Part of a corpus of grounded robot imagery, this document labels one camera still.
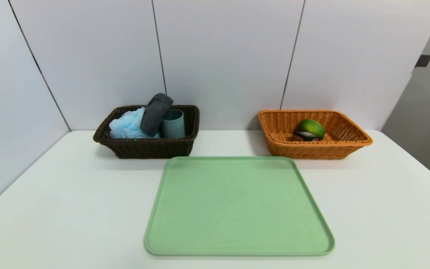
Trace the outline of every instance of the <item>green fruit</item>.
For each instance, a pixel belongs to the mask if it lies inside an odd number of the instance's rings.
[[[318,136],[320,140],[322,140],[324,137],[324,127],[319,122],[314,120],[304,120],[300,122],[298,129],[301,132],[312,133],[313,135]]]

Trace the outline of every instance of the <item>tray rim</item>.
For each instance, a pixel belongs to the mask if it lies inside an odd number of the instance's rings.
[[[190,160],[210,160],[210,159],[217,159],[217,160],[223,160],[223,159],[263,159],[263,158],[270,158],[272,160],[275,159],[279,159],[280,161],[286,161],[289,162],[291,164],[291,166],[293,167],[293,170],[295,171],[296,175],[298,176],[298,178],[300,179],[300,182],[304,188],[304,191],[306,192],[309,201],[312,204],[312,207],[315,211],[315,213],[317,214],[321,225],[323,226],[325,233],[328,237],[328,240],[330,242],[328,248],[326,249],[326,251],[322,251],[322,252],[306,252],[306,253],[263,253],[263,252],[242,252],[242,253],[197,253],[197,254],[186,254],[186,253],[173,253],[173,252],[162,252],[162,251],[156,251],[150,248],[149,244],[148,244],[148,237],[149,237],[149,231],[150,228],[152,227],[152,217],[154,216],[154,213],[157,209],[157,205],[159,203],[159,195],[161,193],[162,187],[163,187],[163,183],[165,182],[165,177],[166,177],[166,168],[167,165],[169,165],[169,163],[171,162],[175,162],[178,161],[180,159],[190,159]],[[152,211],[150,213],[150,217],[149,217],[149,221],[147,223],[147,228],[145,229],[145,234],[144,234],[144,247],[147,250],[147,252],[149,252],[152,255],[155,256],[185,256],[185,257],[203,257],[203,256],[207,256],[207,257],[303,257],[303,256],[324,256],[324,255],[328,255],[331,252],[333,252],[334,247],[336,246],[336,241],[334,239],[334,235],[331,232],[331,229],[328,226],[328,223],[326,222],[323,214],[321,213],[318,205],[316,204],[316,201],[314,199],[314,197],[312,196],[311,192],[309,191],[308,186],[306,185],[306,182],[304,181],[303,177],[300,174],[300,171],[298,170],[296,164],[293,162],[292,159],[288,158],[288,157],[283,157],[283,156],[240,156],[240,157],[230,157],[230,156],[216,156],[216,157],[186,157],[186,156],[180,156],[180,157],[174,157],[171,158],[170,160],[167,161],[167,163],[164,166],[163,169],[163,174],[162,174],[162,178],[160,180],[159,183],[159,188],[157,189],[157,194],[155,195],[155,201],[153,203],[152,206]]]

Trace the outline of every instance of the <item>white table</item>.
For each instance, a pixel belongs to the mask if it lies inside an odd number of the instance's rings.
[[[66,135],[0,197],[0,269],[430,269],[430,172],[389,138],[295,160],[336,239],[323,257],[155,257],[145,228],[167,160]],[[269,155],[259,131],[200,131],[192,156]]]

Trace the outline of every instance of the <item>dark brown wicker basket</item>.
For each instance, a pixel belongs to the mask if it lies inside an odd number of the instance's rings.
[[[184,112],[186,137],[180,139],[140,138],[140,139],[112,139],[109,135],[109,123],[118,119],[127,111],[134,111],[143,106],[123,106],[112,111],[94,133],[94,141],[110,148],[121,159],[168,159],[176,156],[188,156],[193,141],[198,134],[200,112],[192,105],[172,106]]]

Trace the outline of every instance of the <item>gray cloth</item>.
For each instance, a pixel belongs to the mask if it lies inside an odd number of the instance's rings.
[[[174,101],[163,93],[157,93],[145,107],[140,123],[140,129],[150,136],[154,136],[162,123],[162,117],[169,111]]]

